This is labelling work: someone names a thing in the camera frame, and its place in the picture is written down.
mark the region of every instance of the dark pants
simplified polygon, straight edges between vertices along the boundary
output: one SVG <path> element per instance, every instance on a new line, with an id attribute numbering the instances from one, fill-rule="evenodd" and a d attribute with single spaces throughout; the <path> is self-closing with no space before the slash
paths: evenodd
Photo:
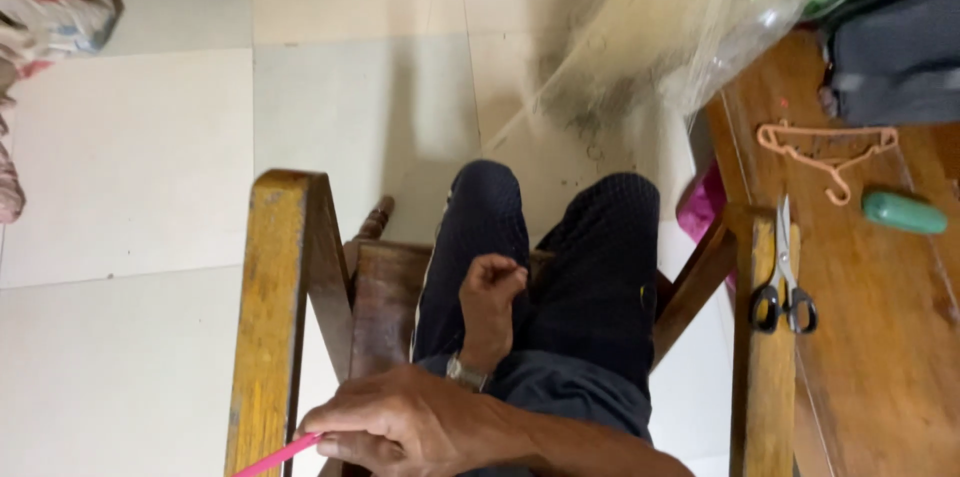
<path id="1" fill-rule="evenodd" d="M 513 301 L 513 351 L 588 361 L 649 397 L 659 219 L 657 187 L 633 173 L 610 175 L 577 194 L 537 246 L 555 259 Z M 507 166 L 478 160 L 450 189 L 420 298 L 415 362 L 460 350 L 460 285 L 474 258 L 490 253 L 530 267 L 521 187 Z"/>

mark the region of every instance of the wristwatch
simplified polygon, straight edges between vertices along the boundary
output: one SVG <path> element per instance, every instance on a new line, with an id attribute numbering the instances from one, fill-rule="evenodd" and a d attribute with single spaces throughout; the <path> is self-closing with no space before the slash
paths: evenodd
<path id="1" fill-rule="evenodd" d="M 459 353 L 454 353 L 446 362 L 446 377 L 474 393 L 483 393 L 483 388 L 486 387 L 490 376 L 464 366 L 459 357 Z"/>

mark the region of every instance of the wooden table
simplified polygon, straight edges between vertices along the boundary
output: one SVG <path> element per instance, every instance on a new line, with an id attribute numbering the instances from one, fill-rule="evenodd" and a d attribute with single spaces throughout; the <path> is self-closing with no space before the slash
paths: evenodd
<path id="1" fill-rule="evenodd" d="M 845 171 L 853 197 L 844 207 L 825 196 L 825 173 L 755 138 L 759 125 L 780 120 L 841 127 L 817 100 L 824 67 L 813 37 L 793 33 L 706 107 L 729 201 L 773 207 L 789 193 L 800 227 L 799 283 L 817 303 L 820 328 L 797 339 L 799 469 L 804 477 L 958 475 L 960 201 L 935 128 L 900 127 L 899 149 Z M 865 186 L 927 199 L 949 217 L 946 233 L 868 222 Z"/>

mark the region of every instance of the dark bag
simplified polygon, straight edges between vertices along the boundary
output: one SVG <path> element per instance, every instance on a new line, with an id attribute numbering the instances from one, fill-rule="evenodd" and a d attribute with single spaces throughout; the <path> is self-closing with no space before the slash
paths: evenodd
<path id="1" fill-rule="evenodd" d="M 827 113 L 853 127 L 960 121 L 960 0 L 855 0 L 821 25 Z"/>

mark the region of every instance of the pink strip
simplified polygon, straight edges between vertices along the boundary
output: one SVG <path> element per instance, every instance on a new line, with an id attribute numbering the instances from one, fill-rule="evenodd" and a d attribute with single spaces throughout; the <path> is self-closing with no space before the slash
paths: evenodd
<path id="1" fill-rule="evenodd" d="M 287 443 L 286 447 L 283 447 L 273 454 L 267 455 L 250 467 L 247 467 L 238 473 L 234 473 L 233 477 L 254 477 L 255 475 L 259 475 L 264 471 L 276 468 L 284 462 L 294 458 L 294 455 L 297 453 L 316 446 L 320 442 L 320 438 L 322 436 L 323 434 L 306 434 L 296 441 Z"/>

